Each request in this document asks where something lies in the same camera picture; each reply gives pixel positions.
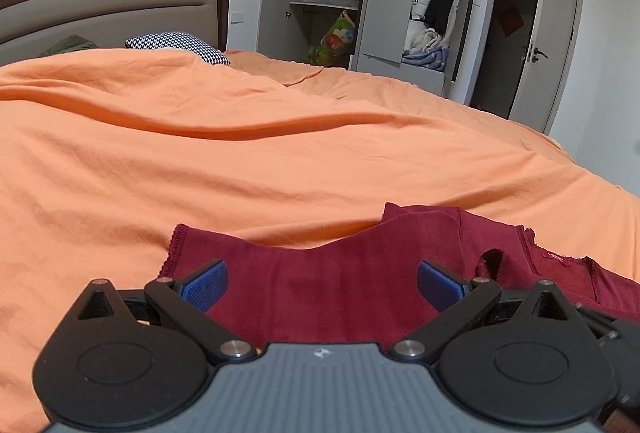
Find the olive green cloth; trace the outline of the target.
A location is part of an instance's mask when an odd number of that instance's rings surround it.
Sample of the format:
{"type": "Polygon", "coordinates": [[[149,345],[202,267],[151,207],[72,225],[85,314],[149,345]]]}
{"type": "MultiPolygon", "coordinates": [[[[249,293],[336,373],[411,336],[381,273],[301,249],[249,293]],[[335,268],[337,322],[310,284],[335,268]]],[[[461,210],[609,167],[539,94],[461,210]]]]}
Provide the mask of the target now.
{"type": "Polygon", "coordinates": [[[98,45],[95,42],[87,40],[85,37],[77,34],[70,35],[63,38],[61,41],[56,42],[54,45],[40,52],[39,58],[50,57],[61,54],[68,54],[69,52],[82,52],[83,50],[97,49],[98,45]]]}

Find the dark wood padded headboard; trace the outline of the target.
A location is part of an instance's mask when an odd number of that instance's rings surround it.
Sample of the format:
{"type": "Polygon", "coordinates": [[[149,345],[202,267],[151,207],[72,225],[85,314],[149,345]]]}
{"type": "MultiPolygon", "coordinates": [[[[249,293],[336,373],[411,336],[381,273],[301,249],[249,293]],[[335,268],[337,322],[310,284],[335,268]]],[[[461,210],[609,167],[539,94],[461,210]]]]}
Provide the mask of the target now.
{"type": "Polygon", "coordinates": [[[1,0],[1,63],[32,59],[78,35],[99,48],[131,37],[188,32],[226,50],[229,0],[1,0]]]}

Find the blue folded cloth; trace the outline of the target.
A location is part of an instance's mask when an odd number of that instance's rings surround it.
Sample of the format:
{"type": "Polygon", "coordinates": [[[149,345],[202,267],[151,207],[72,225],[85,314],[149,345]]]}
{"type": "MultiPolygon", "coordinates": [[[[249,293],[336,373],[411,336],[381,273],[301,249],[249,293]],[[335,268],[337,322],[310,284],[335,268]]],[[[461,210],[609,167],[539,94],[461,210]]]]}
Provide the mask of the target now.
{"type": "Polygon", "coordinates": [[[442,72],[445,70],[448,54],[448,48],[438,46],[430,49],[428,52],[417,52],[416,54],[409,54],[407,52],[402,56],[401,62],[410,64],[410,66],[442,72]]]}

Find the blue checkered pillow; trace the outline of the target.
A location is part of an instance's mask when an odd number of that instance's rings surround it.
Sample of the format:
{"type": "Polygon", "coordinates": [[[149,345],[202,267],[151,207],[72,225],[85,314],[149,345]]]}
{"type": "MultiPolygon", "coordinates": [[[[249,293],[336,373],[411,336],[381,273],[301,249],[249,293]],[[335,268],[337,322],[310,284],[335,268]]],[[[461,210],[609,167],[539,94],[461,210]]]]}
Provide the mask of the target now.
{"type": "Polygon", "coordinates": [[[164,31],[138,35],[128,38],[125,46],[129,49],[144,50],[183,50],[197,55],[209,64],[230,66],[231,61],[218,48],[209,45],[199,37],[183,31],[164,31]]]}

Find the colourful bag in wardrobe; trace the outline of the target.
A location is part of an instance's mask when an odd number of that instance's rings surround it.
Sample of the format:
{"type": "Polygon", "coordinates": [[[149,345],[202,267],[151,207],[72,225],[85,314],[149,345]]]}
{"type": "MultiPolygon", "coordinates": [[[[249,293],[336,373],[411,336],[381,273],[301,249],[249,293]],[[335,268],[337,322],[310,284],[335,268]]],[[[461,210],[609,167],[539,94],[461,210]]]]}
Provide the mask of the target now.
{"type": "Polygon", "coordinates": [[[345,68],[355,45],[357,27],[352,17],[343,10],[320,43],[311,49],[307,62],[313,66],[345,68]]]}

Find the grey room door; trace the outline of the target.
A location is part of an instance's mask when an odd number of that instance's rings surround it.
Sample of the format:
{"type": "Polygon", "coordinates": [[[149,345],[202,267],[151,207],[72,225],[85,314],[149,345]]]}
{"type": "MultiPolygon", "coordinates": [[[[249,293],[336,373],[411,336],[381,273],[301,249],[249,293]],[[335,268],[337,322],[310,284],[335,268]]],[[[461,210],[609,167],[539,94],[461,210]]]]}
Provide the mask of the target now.
{"type": "Polygon", "coordinates": [[[579,0],[537,0],[510,119],[544,133],[562,97],[579,0]]]}

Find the dark red shirt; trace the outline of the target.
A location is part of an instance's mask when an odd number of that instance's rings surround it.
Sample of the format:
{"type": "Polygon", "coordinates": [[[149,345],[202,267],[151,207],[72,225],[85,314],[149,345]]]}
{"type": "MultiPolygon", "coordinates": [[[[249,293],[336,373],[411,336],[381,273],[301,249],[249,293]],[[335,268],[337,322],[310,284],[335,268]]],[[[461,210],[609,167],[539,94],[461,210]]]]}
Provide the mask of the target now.
{"type": "Polygon", "coordinates": [[[265,343],[378,343],[390,347],[436,317],[418,289],[423,261],[463,279],[494,279],[528,290],[553,280],[574,303],[636,321],[639,286],[589,257],[542,249],[523,226],[460,208],[386,204],[382,219],[356,235],[308,250],[175,228],[160,272],[179,280],[213,260],[228,267],[226,293],[210,319],[256,346],[265,343]]]}

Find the white clothes pile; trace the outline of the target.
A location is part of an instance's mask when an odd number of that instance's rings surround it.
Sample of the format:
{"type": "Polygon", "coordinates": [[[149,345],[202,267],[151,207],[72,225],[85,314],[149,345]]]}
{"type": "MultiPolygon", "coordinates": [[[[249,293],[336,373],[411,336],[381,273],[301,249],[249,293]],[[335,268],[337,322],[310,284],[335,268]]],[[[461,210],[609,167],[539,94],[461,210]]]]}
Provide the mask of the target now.
{"type": "Polygon", "coordinates": [[[449,48],[460,0],[411,0],[404,54],[449,48]]]}

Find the orange bed cover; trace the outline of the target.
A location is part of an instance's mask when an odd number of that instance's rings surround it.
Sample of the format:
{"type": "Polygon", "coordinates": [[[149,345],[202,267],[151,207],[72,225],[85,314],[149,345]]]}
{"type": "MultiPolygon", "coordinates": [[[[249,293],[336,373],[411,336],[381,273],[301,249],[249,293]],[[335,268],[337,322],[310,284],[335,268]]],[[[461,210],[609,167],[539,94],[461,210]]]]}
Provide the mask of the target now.
{"type": "Polygon", "coordinates": [[[93,49],[1,70],[1,427],[47,423],[30,373],[93,278],[135,287],[188,224],[310,247],[387,202],[532,228],[639,275],[639,201],[553,139],[411,84],[232,52],[93,49]]]}

